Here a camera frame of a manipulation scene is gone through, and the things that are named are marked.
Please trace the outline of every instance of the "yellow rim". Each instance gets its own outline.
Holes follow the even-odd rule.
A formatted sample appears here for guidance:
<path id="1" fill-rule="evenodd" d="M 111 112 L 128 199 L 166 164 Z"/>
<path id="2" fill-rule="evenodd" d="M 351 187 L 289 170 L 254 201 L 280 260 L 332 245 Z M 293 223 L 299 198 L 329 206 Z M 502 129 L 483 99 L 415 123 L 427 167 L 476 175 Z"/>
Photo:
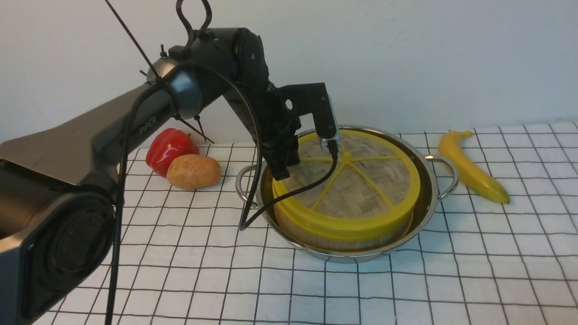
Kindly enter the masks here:
<path id="1" fill-rule="evenodd" d="M 329 187 L 333 184 L 335 179 L 338 177 L 339 173 L 347 165 L 353 167 L 359 175 L 373 188 L 377 193 L 392 206 L 391 210 L 382 213 L 380 215 L 366 218 L 366 219 L 341 219 L 338 217 L 332 217 L 328 215 L 316 212 L 314 209 L 307 208 L 302 205 L 295 197 L 287 198 L 276 204 L 276 209 L 279 210 L 286 218 L 293 222 L 296 226 L 304 229 L 305 231 L 327 239 L 333 239 L 338 241 L 363 241 L 373 238 L 380 237 L 386 233 L 398 230 L 400 226 L 407 221 L 411 216 L 413 207 L 416 204 L 417 197 L 420 193 L 420 177 L 416 166 L 413 164 L 411 158 L 405 154 L 400 148 L 371 134 L 364 132 L 354 131 L 354 130 L 340 130 L 342 135 L 354 135 L 361 136 L 366 139 L 375 141 L 384 147 L 392 150 L 394 156 L 380 156 L 371 157 L 375 160 L 388 160 L 388 159 L 401 159 L 405 164 L 410 178 L 410 187 L 406 197 L 403 201 L 394 205 L 389 198 L 371 181 L 367 175 L 365 175 L 361 170 L 355 167 L 352 163 L 355 161 L 371 160 L 370 157 L 352 159 L 350 162 L 347 161 L 345 157 L 344 150 L 342 147 L 342 156 L 340 159 L 340 164 L 338 165 L 336 171 L 329 179 L 329 183 L 325 187 L 324 191 L 317 200 L 314 208 L 317 208 L 319 201 L 327 192 Z M 306 141 L 310 141 L 317 137 L 317 134 L 310 133 L 299 138 L 299 144 Z M 319 157 L 319 158 L 304 158 L 302 161 L 325 161 L 331 162 L 331 158 Z M 281 181 L 273 180 L 273 196 L 279 197 L 288 192 L 285 183 Z"/>

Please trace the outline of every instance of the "woven bamboo lid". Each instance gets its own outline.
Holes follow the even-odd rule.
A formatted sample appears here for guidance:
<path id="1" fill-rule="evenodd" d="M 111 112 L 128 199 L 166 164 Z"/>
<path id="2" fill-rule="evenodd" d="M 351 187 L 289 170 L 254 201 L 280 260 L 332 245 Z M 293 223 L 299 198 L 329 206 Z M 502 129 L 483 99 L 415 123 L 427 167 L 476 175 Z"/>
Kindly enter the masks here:
<path id="1" fill-rule="evenodd" d="M 340 130 L 338 167 L 322 185 L 278 203 L 301 229 L 322 238 L 358 241 L 395 231 L 411 217 L 420 191 L 416 166 L 390 142 L 361 131 Z M 273 181 L 281 196 L 323 177 L 332 159 L 316 134 L 299 139 L 301 163 L 291 177 Z"/>

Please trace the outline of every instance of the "potato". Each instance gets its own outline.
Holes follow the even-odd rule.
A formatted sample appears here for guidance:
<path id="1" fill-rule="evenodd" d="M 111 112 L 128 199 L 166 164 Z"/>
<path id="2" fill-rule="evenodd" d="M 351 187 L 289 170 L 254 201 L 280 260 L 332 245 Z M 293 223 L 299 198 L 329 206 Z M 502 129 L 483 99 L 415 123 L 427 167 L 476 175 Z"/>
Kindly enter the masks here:
<path id="1" fill-rule="evenodd" d="M 183 190 L 213 186 L 221 179 L 221 165 L 211 157 L 185 154 L 171 162 L 166 179 Z"/>

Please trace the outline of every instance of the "metal pot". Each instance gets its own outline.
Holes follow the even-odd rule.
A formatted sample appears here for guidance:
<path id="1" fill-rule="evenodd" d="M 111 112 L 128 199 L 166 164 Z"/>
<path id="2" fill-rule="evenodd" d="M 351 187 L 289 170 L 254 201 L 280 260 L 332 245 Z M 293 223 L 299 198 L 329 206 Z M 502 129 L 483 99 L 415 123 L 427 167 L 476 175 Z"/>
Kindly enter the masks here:
<path id="1" fill-rule="evenodd" d="M 406 242 L 412 239 L 418 232 L 420 232 L 425 225 L 431 219 L 435 207 L 437 203 L 448 195 L 454 192 L 455 188 L 458 186 L 459 176 L 458 171 L 455 165 L 449 161 L 448 159 L 440 156 L 423 156 L 420 154 L 417 149 L 415 149 L 409 143 L 403 141 L 402 139 L 393 136 L 392 134 L 375 130 L 366 127 L 359 127 L 354 125 L 346 125 L 341 126 L 341 130 L 356 130 L 361 132 L 367 132 L 374 136 L 378 136 L 383 138 L 395 145 L 397 145 L 400 149 L 402 149 L 415 163 L 421 180 L 421 190 L 420 195 L 418 197 L 417 203 L 413 209 L 413 219 L 412 223 L 409 226 L 409 229 L 405 236 L 402 238 L 390 242 L 382 247 L 374 248 L 371 250 L 359 250 L 354 252 L 339 252 L 334 250 L 325 250 L 320 249 L 314 246 L 307 245 L 300 240 L 293 238 L 290 234 L 286 233 L 278 224 L 275 211 L 273 208 L 268 209 L 263 216 L 265 220 L 271 225 L 271 227 L 281 235 L 285 240 L 291 243 L 293 246 L 299 249 L 305 249 L 307 252 L 311 253 L 313 256 L 321 258 L 326 261 L 337 262 L 337 263 L 360 263 L 363 261 L 371 260 L 375 257 L 378 257 L 380 254 L 389 254 L 392 253 L 402 247 Z M 299 134 L 299 136 L 303 136 L 309 133 L 315 132 L 314 130 L 309 130 Z M 438 162 L 446 164 L 452 174 L 452 182 L 448 189 L 439 193 L 438 192 L 438 182 L 436 180 L 435 173 L 433 168 L 428 162 Z M 256 169 L 256 165 L 249 165 L 243 168 L 239 174 L 237 175 L 235 188 L 237 194 L 239 194 L 240 198 L 247 202 L 247 195 L 244 193 L 241 180 L 245 174 L 254 171 Z M 255 202 L 253 202 L 254 206 L 259 207 L 263 206 L 264 202 L 269 202 L 273 200 L 272 194 L 272 180 L 273 176 L 269 169 L 266 166 L 263 166 L 262 172 L 260 175 L 260 186 L 257 188 L 257 193 L 255 194 Z"/>

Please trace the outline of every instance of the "yellow banana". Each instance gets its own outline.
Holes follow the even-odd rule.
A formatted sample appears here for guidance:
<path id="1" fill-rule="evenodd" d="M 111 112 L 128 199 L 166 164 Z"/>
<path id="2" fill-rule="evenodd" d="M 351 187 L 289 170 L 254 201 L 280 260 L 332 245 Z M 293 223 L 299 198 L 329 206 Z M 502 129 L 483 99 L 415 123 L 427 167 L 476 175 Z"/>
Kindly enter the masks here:
<path id="1" fill-rule="evenodd" d="M 506 189 L 474 164 L 462 151 L 462 140 L 469 138 L 472 134 L 471 131 L 450 131 L 444 134 L 439 142 L 439 153 L 455 164 L 460 173 L 460 180 L 465 186 L 490 201 L 510 203 L 510 195 Z"/>

